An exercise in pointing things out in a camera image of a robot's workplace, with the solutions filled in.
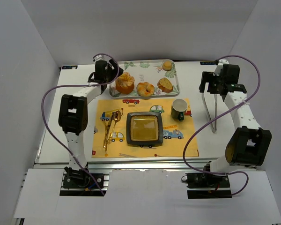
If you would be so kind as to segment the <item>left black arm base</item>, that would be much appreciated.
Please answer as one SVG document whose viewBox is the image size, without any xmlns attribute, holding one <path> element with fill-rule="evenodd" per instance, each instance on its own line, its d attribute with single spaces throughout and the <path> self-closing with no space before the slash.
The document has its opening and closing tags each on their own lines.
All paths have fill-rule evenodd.
<svg viewBox="0 0 281 225">
<path fill-rule="evenodd" d="M 106 193 L 103 173 L 93 173 L 94 181 L 83 170 L 77 171 L 69 167 L 64 170 L 60 196 L 103 197 L 102 192 Z"/>
</svg>

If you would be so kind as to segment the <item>golden croissant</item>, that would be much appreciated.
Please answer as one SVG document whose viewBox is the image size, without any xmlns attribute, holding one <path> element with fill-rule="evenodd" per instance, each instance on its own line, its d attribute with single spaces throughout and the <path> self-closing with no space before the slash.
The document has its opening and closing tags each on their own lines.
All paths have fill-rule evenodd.
<svg viewBox="0 0 281 225">
<path fill-rule="evenodd" d="M 140 82 L 136 87 L 137 93 L 142 97 L 150 97 L 154 93 L 154 86 L 148 82 Z"/>
</svg>

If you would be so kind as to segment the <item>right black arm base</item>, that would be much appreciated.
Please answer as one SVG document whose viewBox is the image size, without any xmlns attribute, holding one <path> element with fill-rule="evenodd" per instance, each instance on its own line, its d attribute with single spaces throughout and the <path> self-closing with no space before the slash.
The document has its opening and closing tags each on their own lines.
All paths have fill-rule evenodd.
<svg viewBox="0 0 281 225">
<path fill-rule="evenodd" d="M 181 182 L 187 186 L 188 199 L 232 198 L 228 176 L 207 173 L 186 173 Z"/>
</svg>

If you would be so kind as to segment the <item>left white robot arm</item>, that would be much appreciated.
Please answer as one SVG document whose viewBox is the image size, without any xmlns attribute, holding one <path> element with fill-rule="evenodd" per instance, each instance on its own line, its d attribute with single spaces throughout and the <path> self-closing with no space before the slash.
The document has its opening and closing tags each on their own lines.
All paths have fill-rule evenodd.
<svg viewBox="0 0 281 225">
<path fill-rule="evenodd" d="M 88 104 L 102 95 L 115 78 L 123 73 L 114 59 L 97 60 L 95 71 L 89 76 L 90 84 L 73 95 L 64 94 L 59 110 L 59 126 L 62 128 L 69 149 L 67 171 L 87 168 L 84 153 L 83 133 L 88 126 Z"/>
</svg>

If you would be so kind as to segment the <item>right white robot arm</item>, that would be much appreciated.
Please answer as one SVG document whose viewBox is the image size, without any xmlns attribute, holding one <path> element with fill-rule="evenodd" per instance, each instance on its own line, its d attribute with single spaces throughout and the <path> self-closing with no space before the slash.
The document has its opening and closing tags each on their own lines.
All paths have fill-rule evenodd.
<svg viewBox="0 0 281 225">
<path fill-rule="evenodd" d="M 199 91 L 222 97 L 231 115 L 235 132 L 229 140 L 224 156 L 209 163 L 215 174 L 230 173 L 241 167 L 256 167 L 264 163 L 272 134 L 257 122 L 248 101 L 247 90 L 239 84 L 240 67 L 227 60 L 216 60 L 215 71 L 204 71 Z"/>
</svg>

